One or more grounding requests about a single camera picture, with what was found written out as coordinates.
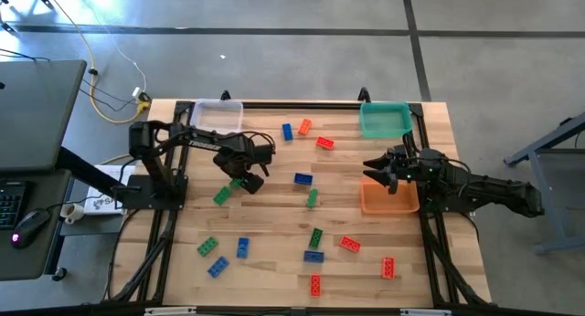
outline yellow cable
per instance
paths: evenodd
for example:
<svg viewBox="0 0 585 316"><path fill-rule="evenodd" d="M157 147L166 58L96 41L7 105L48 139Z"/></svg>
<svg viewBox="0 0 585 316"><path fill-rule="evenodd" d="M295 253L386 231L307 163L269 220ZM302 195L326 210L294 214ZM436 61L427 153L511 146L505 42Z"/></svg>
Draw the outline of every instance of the yellow cable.
<svg viewBox="0 0 585 316"><path fill-rule="evenodd" d="M118 155L118 156L112 157L109 160L103 161L102 163L100 163L100 165L105 165L107 163L112 163L114 161L118 161L118 160L124 159L126 157L131 157L131 155L130 154Z"/></svg>
<svg viewBox="0 0 585 316"><path fill-rule="evenodd" d="M77 26L77 24L75 24L75 22L73 21L73 19L71 19L71 17L67 14L67 12L65 12L63 7L59 4L59 2L57 0L53 0L53 1L58 6L58 8L61 9L61 12L63 13L63 15L65 15L67 17L67 19L71 22L71 24L73 24L73 26L75 26L75 29L77 29L77 32L80 33L80 36L83 39L83 42L85 43L85 46L88 49L88 52L90 53L91 69L95 69L95 61L93 60L93 52L91 51L91 47L90 47L90 44L88 43L88 40L85 39L85 36L83 36L83 33L81 33L80 28ZM136 113L130 119L119 120L119 121L113 120L113 119L109 118L108 116L106 116L104 113L102 113L100 111L100 109L98 108L98 105L95 104L95 99L93 98L93 93L95 92L95 89L93 87L95 87L95 75L91 74L91 86L90 86L91 105L93 106L93 109L98 113L98 115L100 115L104 120L106 120L110 123L124 124L124 123L134 121L138 117L138 115L140 115L141 112L150 108L150 102L148 102L148 105L141 106L141 103L145 103L147 101L139 101L138 105L136 106Z"/></svg>

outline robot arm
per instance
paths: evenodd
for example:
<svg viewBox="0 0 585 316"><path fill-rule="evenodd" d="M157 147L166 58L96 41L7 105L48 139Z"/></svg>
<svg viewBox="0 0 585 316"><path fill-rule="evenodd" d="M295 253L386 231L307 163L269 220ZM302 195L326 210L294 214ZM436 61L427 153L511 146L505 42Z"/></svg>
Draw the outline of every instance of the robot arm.
<svg viewBox="0 0 585 316"><path fill-rule="evenodd" d="M544 215L540 192L530 183L472 174L464 163L462 168L450 162L459 161L429 148L422 149L417 156L404 146L397 146L380 158L365 161L365 166L376 170L365 170L364 174L388 186L390 194L396 193L398 179L417 182L423 196L433 201L429 211L472 212L495 203L526 217Z"/></svg>
<svg viewBox="0 0 585 316"><path fill-rule="evenodd" d="M157 135L160 131L167 131L169 138L159 141ZM241 179L241 186L254 194L264 184L264 180L251 173L250 168L258 164L268 176L266 165L272 162L275 144L272 137L266 133L251 133L253 133L251 137L245 136L243 132L224 135L181 123L139 121L130 128L130 155L143 161L146 170L160 189L172 189L172 171L162 165L159 156L176 146L216 152L213 163L230 178ZM256 135L264 138L268 144L257 146L251 139Z"/></svg>

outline concrete floor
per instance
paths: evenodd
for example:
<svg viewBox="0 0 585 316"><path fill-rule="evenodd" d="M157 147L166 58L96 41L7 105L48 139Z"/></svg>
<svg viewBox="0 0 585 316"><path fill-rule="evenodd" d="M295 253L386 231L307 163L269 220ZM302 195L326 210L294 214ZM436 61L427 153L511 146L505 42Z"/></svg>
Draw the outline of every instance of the concrete floor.
<svg viewBox="0 0 585 316"><path fill-rule="evenodd" d="M79 23L95 24L80 0L59 1ZM579 31L585 28L581 1L412 3L419 29ZM85 2L95 7L104 23L124 26L407 28L402 0ZM11 0L11 5L14 8L2 9L4 20L68 23L31 0ZM100 88L129 97L142 84L140 76L118 55L108 36L87 37L101 72ZM367 86L376 100L420 100L408 37L115 38L143 69L154 98L217 98L228 89L234 98L352 100L360 87ZM476 173L529 180L527 164L508 169L501 160L565 118L585 111L583 39L425 37L420 44L431 98L448 102L460 157ZM0 32L0 47L32 56L88 59L74 34L11 37ZM119 119L129 115L130 109L111 114ZM101 136L89 136L90 128ZM127 125L101 120L80 95L65 146L98 163L127 153L126 129ZM532 245L549 237L546 219L524 219L502 206L484 207L476 221L494 302L511 308L584 313L583 250L535 256ZM113 237L68 237L59 262L69 269L68 277L57 283L48 277L0 283L0 311L98 301L112 242Z"/></svg>

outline plastic container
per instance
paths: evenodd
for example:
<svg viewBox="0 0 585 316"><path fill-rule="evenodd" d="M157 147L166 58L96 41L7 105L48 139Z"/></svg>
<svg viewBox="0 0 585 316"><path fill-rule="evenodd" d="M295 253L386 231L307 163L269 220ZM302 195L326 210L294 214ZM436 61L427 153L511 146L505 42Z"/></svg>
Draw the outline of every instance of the plastic container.
<svg viewBox="0 0 585 316"><path fill-rule="evenodd" d="M414 182L399 180L399 189L389 194L388 188L374 179L362 177L362 212L368 215L403 215L419 210L419 197Z"/></svg>
<svg viewBox="0 0 585 316"><path fill-rule="evenodd" d="M362 134L366 138L396 138L412 130L406 102L367 102L359 108Z"/></svg>
<svg viewBox="0 0 585 316"><path fill-rule="evenodd" d="M191 125L219 134L241 131L244 105L234 100L197 100Z"/></svg>

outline lego brick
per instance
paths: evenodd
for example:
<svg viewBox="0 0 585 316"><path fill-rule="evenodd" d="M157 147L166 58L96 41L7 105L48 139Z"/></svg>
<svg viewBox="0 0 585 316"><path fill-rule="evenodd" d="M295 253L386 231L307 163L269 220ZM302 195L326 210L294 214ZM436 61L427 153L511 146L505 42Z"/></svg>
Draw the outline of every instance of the lego brick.
<svg viewBox="0 0 585 316"><path fill-rule="evenodd" d="M216 279L219 274L229 265L228 260L225 257L219 257L218 261L216 261L211 268L207 270L209 275L212 278Z"/></svg>
<svg viewBox="0 0 585 316"><path fill-rule="evenodd" d="M293 139L293 130L291 129L291 124L285 123L282 125L282 135L284 136L285 141Z"/></svg>
<svg viewBox="0 0 585 316"><path fill-rule="evenodd" d="M306 262L318 262L323 263L325 257L323 252L317 251L304 251L303 260Z"/></svg>
<svg viewBox="0 0 585 316"><path fill-rule="evenodd" d="M304 119L303 123L301 123L301 127L299 128L299 133L307 134L309 129L311 129L311 124L313 124L311 120Z"/></svg>
<svg viewBox="0 0 585 316"><path fill-rule="evenodd" d="M382 278L394 279L394 258L382 259Z"/></svg>
<svg viewBox="0 0 585 316"><path fill-rule="evenodd" d="M213 202L217 205L222 205L226 200L228 200L229 196L231 195L231 191L226 186L221 187L219 193L213 197Z"/></svg>
<svg viewBox="0 0 585 316"><path fill-rule="evenodd" d="M314 208L314 204L317 201L317 195L319 195L319 191L317 189L311 189L309 193L309 199L307 200L307 206L309 208Z"/></svg>
<svg viewBox="0 0 585 316"><path fill-rule="evenodd" d="M238 258L247 258L248 257L248 245L250 244L250 239L247 237L240 237L238 239L238 253L236 257Z"/></svg>
<svg viewBox="0 0 585 316"><path fill-rule="evenodd" d="M201 257L204 257L209 253L212 249L214 249L218 245L218 241L214 237L208 238L203 244L197 248L197 252Z"/></svg>
<svg viewBox="0 0 585 316"><path fill-rule="evenodd" d="M319 228L313 229L313 234L311 235L311 240L309 241L309 248L317 249L319 248L319 243L321 242L321 236L323 235L323 230Z"/></svg>
<svg viewBox="0 0 585 316"><path fill-rule="evenodd" d="M294 174L294 183L311 185L313 183L313 176L310 174Z"/></svg>
<svg viewBox="0 0 585 316"><path fill-rule="evenodd" d="M321 297L321 275L311 275L311 297Z"/></svg>
<svg viewBox="0 0 585 316"><path fill-rule="evenodd" d="M231 188L233 190L240 189L242 181L243 181L243 179L231 179L231 181L229 182L229 188Z"/></svg>
<svg viewBox="0 0 585 316"><path fill-rule="evenodd" d="M323 148L328 149L328 150L333 149L334 143L335 143L334 141L329 140L329 139L324 138L324 137L317 138L317 146L323 147Z"/></svg>
<svg viewBox="0 0 585 316"><path fill-rule="evenodd" d="M361 246L362 246L357 241L355 241L349 237L341 238L341 242L339 242L339 245L342 246L343 248L347 248L348 250L355 252L355 253L359 252L359 248L361 248Z"/></svg>

